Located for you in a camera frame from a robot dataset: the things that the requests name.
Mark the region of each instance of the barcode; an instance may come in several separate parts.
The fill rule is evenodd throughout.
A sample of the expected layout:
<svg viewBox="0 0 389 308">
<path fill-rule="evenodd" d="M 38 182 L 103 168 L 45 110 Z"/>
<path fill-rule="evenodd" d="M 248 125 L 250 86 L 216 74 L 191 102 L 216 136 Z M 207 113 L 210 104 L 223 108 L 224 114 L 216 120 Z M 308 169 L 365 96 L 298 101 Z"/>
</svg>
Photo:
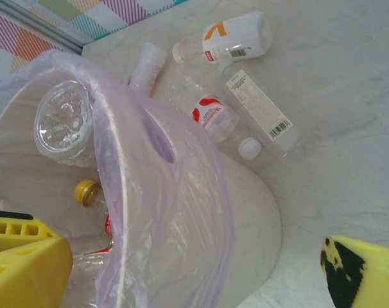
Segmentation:
<svg viewBox="0 0 389 308">
<path fill-rule="evenodd" d="M 232 58 L 237 58 L 238 56 L 247 56 L 246 48 L 237 48 L 230 50 Z"/>
<path fill-rule="evenodd" d="M 277 125 L 269 134 L 272 139 L 276 139 L 278 136 L 282 134 L 285 130 L 287 130 L 291 126 L 291 123 L 288 120 L 284 120 L 282 123 Z"/>
</svg>

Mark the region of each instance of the bottle label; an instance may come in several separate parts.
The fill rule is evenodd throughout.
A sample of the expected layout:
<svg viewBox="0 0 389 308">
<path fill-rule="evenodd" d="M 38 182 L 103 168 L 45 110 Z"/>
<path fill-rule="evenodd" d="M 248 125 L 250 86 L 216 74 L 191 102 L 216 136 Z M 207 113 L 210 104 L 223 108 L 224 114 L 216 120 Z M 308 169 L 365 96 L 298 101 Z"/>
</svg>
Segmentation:
<svg viewBox="0 0 389 308">
<path fill-rule="evenodd" d="M 108 253 L 110 250 L 112 249 L 112 247 L 106 247 L 104 249 L 101 249 L 101 250 L 96 250 L 95 252 L 88 252 L 88 253 L 85 253 L 84 255 L 99 255 L 99 254 L 106 254 Z"/>
<path fill-rule="evenodd" d="M 264 54 L 260 45 L 260 12 L 221 21 L 205 28 L 203 51 L 210 62 L 253 58 Z"/>
<path fill-rule="evenodd" d="M 227 107 L 214 96 L 205 96 L 195 106 L 192 111 L 192 118 L 202 125 L 206 130 L 209 129 L 218 114 Z"/>
<path fill-rule="evenodd" d="M 105 231 L 106 231 L 106 234 L 107 234 L 107 235 L 113 237 L 112 225 L 111 225 L 111 223 L 110 223 L 110 217 L 109 217 L 109 215 L 106 216 L 106 221 L 105 221 Z"/>
<path fill-rule="evenodd" d="M 272 141 L 293 126 L 244 70 L 238 71 L 226 86 Z"/>
</svg>

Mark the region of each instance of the white bottle cap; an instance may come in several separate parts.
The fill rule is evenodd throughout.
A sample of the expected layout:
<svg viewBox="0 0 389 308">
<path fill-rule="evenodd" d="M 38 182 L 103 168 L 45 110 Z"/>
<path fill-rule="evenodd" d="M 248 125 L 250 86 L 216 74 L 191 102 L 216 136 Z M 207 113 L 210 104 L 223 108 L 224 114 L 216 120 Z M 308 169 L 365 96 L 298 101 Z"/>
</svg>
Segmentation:
<svg viewBox="0 0 389 308">
<path fill-rule="evenodd" d="M 256 158 L 260 151 L 261 143 L 253 137 L 245 139 L 239 146 L 240 156 L 247 160 L 252 160 L 253 158 Z"/>
<path fill-rule="evenodd" d="M 180 42 L 179 43 L 176 43 L 174 46 L 173 46 L 173 49 L 172 49 L 172 54 L 173 54 L 173 58 L 175 58 L 175 61 L 177 63 L 180 63 L 180 64 L 183 64 L 185 63 L 182 59 L 182 56 L 180 56 Z"/>
<path fill-rule="evenodd" d="M 233 64 L 234 64 L 234 62 L 230 61 L 230 60 L 224 60 L 224 61 L 220 62 L 219 67 L 218 67 L 219 74 L 222 75 L 223 72 L 225 71 L 225 69 Z"/>
</svg>

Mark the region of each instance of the red label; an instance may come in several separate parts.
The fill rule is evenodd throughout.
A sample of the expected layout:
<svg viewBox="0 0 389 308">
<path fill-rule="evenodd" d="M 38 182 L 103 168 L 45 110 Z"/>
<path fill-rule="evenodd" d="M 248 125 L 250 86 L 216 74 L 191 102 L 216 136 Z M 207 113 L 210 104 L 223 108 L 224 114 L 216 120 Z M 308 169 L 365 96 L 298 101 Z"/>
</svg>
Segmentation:
<svg viewBox="0 0 389 308">
<path fill-rule="evenodd" d="M 195 108 L 193 109 L 192 118 L 197 122 L 200 123 L 200 111 Z"/>
<path fill-rule="evenodd" d="M 113 234 L 112 234 L 112 225 L 110 224 L 110 217 L 109 217 L 109 215 L 106 216 L 105 231 L 106 231 L 107 235 L 113 236 Z"/>
<path fill-rule="evenodd" d="M 211 104 L 223 105 L 222 103 L 220 103 L 220 101 L 217 98 L 213 96 L 206 96 L 201 101 L 199 101 L 199 104 L 201 104 L 201 106 L 209 106 Z"/>
<path fill-rule="evenodd" d="M 214 58 L 213 58 L 212 53 L 210 51 L 205 51 L 205 55 L 206 55 L 208 61 L 210 61 L 210 62 L 214 61 Z"/>
<path fill-rule="evenodd" d="M 109 252 L 110 249 L 112 249 L 112 247 L 108 247 L 108 248 L 104 248 L 104 249 L 101 249 L 101 250 L 97 250 L 95 252 L 89 252 L 89 253 L 86 253 L 85 255 L 94 255 L 96 253 Z"/>
<path fill-rule="evenodd" d="M 214 96 L 206 96 L 201 99 L 192 111 L 192 118 L 207 129 L 214 117 L 225 108 L 225 106 Z"/>
</svg>

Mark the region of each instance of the plastic container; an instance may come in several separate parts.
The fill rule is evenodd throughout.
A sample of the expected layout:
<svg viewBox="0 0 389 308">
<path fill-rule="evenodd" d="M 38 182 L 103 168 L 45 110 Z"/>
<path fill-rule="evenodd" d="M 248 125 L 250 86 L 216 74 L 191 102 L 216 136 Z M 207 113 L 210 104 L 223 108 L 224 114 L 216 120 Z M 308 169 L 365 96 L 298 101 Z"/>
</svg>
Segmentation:
<svg viewBox="0 0 389 308">
<path fill-rule="evenodd" d="M 41 154 L 70 166 L 94 167 L 92 101 L 76 81 L 53 87 L 35 118 L 35 142 Z"/>
<path fill-rule="evenodd" d="M 251 129 L 270 151 L 285 156 L 302 136 L 296 123 L 289 118 L 291 108 L 275 105 L 266 95 L 260 78 L 244 62 L 222 62 L 221 87 L 232 106 L 246 119 Z"/>
<path fill-rule="evenodd" d="M 192 78 L 179 78 L 166 92 L 171 103 L 202 125 L 216 144 L 238 151 L 246 160 L 258 156 L 261 144 L 251 137 L 239 114 L 210 95 Z"/>
<path fill-rule="evenodd" d="M 133 90 L 138 90 L 144 95 L 150 96 L 167 55 L 167 52 L 162 48 L 150 42 L 145 43 L 139 63 L 132 77 L 130 77 L 129 86 Z"/>
<path fill-rule="evenodd" d="M 107 234 L 75 236 L 67 240 L 74 256 L 106 251 L 113 245 L 113 238 Z"/>
<path fill-rule="evenodd" d="M 102 186 L 92 180 L 81 181 L 74 190 L 75 200 L 91 209 L 92 219 L 99 226 L 105 226 L 107 235 L 112 236 L 112 227 Z"/>
<path fill-rule="evenodd" d="M 272 28 L 263 12 L 211 24 L 173 46 L 178 63 L 244 60 L 263 56 L 272 45 Z"/>
</svg>

